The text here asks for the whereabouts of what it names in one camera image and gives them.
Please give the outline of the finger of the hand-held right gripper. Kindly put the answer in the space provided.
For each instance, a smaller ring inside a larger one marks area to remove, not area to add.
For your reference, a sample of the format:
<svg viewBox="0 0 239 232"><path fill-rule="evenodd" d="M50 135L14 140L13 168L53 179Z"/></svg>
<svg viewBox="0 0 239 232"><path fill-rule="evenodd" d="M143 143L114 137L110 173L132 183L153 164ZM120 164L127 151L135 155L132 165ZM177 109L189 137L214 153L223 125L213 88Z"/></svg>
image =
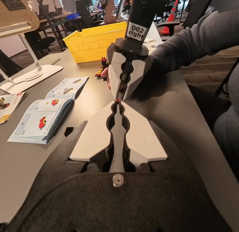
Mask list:
<svg viewBox="0 0 239 232"><path fill-rule="evenodd" d="M109 82L111 87L111 92L115 100L118 99L119 91L120 91L120 84L121 84L121 74L123 70L121 65L126 62L126 58L118 52L113 53L113 57L111 63L109 65Z"/></svg>
<svg viewBox="0 0 239 232"><path fill-rule="evenodd" d="M142 60L133 60L133 72L130 73L130 80L127 83L126 91L122 101L125 101L136 90L144 77L145 62Z"/></svg>

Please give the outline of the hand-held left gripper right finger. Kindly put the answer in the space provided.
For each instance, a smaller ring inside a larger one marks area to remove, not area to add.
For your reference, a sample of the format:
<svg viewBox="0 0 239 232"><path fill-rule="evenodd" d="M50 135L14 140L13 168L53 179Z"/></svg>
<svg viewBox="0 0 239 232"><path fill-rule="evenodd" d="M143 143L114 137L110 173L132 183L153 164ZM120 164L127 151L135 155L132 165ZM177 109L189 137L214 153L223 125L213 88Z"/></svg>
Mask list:
<svg viewBox="0 0 239 232"><path fill-rule="evenodd" d="M162 161L168 158L149 121L125 102L119 102L122 126L126 130L123 143L123 162L127 167Z"/></svg>

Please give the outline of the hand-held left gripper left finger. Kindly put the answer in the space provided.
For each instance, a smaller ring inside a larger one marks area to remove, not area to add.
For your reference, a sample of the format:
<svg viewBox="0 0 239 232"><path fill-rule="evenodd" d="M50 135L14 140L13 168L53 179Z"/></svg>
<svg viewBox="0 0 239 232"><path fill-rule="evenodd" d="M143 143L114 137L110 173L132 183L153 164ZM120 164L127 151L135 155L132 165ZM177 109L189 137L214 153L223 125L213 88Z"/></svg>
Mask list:
<svg viewBox="0 0 239 232"><path fill-rule="evenodd" d="M112 101L86 123L69 159L72 161L96 163L102 167L110 161L109 151L113 146L112 127L117 102Z"/></svg>

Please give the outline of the long red yellow lego assembly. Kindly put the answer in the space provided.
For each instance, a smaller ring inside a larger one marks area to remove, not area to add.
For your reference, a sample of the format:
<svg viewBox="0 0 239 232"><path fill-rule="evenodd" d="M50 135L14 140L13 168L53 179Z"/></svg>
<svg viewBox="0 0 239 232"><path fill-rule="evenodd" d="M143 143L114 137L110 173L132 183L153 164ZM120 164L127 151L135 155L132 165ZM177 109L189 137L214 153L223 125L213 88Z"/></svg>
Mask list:
<svg viewBox="0 0 239 232"><path fill-rule="evenodd" d="M102 72L103 72L103 70L105 69L105 68L108 68L109 67L109 64L108 64L108 62L107 62L107 60L106 60L106 58L105 57L102 57L102 59L101 59L101 68L100 68L100 70L95 74L95 77L97 77L97 78L103 78L103 81L106 81L107 80L107 77L102 77L101 76L101 74L102 74Z"/></svg>

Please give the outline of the lego instruction booklet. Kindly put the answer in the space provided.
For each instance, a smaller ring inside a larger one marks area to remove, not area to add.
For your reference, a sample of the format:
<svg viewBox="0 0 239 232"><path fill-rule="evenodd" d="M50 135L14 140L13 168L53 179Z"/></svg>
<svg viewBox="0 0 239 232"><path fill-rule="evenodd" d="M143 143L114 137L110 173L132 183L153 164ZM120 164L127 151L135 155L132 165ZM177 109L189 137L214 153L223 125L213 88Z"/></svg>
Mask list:
<svg viewBox="0 0 239 232"><path fill-rule="evenodd" d="M7 142L47 144L88 78L66 78L33 102Z"/></svg>
<svg viewBox="0 0 239 232"><path fill-rule="evenodd" d="M7 122L24 99L26 93L20 92L0 96L0 124Z"/></svg>

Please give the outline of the closed lego instruction booklet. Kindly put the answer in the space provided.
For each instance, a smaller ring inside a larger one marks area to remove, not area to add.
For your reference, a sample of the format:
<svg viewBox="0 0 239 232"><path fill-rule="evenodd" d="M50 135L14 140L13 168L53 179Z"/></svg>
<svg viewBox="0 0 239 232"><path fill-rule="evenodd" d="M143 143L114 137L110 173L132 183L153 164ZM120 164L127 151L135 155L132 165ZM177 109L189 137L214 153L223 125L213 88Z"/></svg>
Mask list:
<svg viewBox="0 0 239 232"><path fill-rule="evenodd" d="M20 92L0 96L0 124L7 122L24 99L26 93Z"/></svg>

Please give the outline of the person's right hand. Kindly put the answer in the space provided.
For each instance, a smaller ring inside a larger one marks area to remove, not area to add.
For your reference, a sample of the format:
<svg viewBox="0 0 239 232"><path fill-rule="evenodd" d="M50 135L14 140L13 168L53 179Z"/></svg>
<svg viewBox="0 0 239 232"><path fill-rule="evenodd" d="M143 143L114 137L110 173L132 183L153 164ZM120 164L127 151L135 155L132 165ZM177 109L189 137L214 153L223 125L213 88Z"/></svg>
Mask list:
<svg viewBox="0 0 239 232"><path fill-rule="evenodd" d="M103 79L103 81L107 82L107 86L111 90L111 85L109 80L109 67L104 68L100 76Z"/></svg>

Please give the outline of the orange traffic cone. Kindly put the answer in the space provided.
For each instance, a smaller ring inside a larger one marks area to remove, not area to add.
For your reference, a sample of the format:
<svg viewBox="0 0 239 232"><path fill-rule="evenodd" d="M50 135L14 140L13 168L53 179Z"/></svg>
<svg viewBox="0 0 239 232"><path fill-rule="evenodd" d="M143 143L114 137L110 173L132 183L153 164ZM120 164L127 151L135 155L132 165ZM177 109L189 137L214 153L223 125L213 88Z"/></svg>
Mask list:
<svg viewBox="0 0 239 232"><path fill-rule="evenodd" d="M168 17L167 22L174 21L174 18L175 18L175 12L176 12L176 10L177 10L177 6L178 6L178 1L179 1L179 0L176 0L176 1L175 1L174 6L173 6L173 8L172 8L172 10L171 10L171 13L169 14L169 17ZM169 33L169 29L168 29L168 27L164 27L164 29L161 30L160 33L168 34L168 33Z"/></svg>

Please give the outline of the black office chair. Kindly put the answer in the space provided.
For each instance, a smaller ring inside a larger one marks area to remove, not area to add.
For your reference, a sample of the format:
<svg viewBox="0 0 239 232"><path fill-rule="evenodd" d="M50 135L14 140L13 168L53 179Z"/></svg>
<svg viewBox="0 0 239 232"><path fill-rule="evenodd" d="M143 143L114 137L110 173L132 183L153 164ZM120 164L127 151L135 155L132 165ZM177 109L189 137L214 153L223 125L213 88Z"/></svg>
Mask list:
<svg viewBox="0 0 239 232"><path fill-rule="evenodd" d="M163 42L167 41L168 39L170 39L173 35L174 35L174 32L175 32L175 26L178 26L180 25L180 22L179 21L171 21L171 22L164 22L164 23L161 23L159 25L157 25L157 27L168 27L169 29L169 36L165 36L165 37L162 37L161 40Z"/></svg>
<svg viewBox="0 0 239 232"><path fill-rule="evenodd" d="M48 54L49 52L51 52L49 48L50 45L52 45L55 41L55 37L45 37L43 39L37 40L35 42L35 45L39 52L45 52L46 54Z"/></svg>

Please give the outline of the yellow plastic bin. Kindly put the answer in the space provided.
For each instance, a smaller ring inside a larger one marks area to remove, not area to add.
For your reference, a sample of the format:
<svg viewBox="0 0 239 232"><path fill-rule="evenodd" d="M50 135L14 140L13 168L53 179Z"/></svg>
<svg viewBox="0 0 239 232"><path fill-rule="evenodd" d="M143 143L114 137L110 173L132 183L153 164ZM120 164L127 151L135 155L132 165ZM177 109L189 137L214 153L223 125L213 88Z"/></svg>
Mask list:
<svg viewBox="0 0 239 232"><path fill-rule="evenodd" d="M111 43L125 36L126 28L125 21L97 26L83 29L81 32L75 31L63 41L77 64L97 61L106 57Z"/></svg>

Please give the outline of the person's leg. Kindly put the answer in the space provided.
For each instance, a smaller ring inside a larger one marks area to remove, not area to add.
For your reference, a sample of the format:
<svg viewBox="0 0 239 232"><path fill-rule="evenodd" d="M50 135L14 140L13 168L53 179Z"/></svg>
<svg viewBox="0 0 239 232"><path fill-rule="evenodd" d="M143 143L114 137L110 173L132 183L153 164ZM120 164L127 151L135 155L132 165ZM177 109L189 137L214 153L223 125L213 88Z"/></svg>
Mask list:
<svg viewBox="0 0 239 232"><path fill-rule="evenodd" d="M205 121L207 122L211 132L213 132L214 124L220 115L228 111L232 105L229 100L221 99L218 96L204 91L200 88L187 84L193 98L195 99Z"/></svg>

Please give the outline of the person's torso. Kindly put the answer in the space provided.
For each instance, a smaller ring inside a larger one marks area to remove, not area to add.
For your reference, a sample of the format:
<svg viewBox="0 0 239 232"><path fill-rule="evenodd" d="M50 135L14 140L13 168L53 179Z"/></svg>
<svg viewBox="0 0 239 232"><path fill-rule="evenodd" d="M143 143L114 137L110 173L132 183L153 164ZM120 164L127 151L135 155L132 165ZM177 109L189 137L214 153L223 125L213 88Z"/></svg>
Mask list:
<svg viewBox="0 0 239 232"><path fill-rule="evenodd" d="M231 106L214 124L214 137L235 176L239 176L239 65L228 81Z"/></svg>

